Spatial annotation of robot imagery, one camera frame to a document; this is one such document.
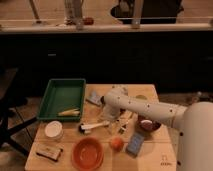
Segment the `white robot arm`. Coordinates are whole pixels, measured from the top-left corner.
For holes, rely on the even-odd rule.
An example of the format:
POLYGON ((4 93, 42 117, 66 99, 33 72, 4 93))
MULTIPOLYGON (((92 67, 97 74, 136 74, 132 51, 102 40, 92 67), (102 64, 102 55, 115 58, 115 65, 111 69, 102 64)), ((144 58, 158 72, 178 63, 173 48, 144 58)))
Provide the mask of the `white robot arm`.
POLYGON ((126 95, 120 87, 104 95, 113 109, 126 109, 179 132, 176 171, 213 171, 213 103, 188 107, 126 95))

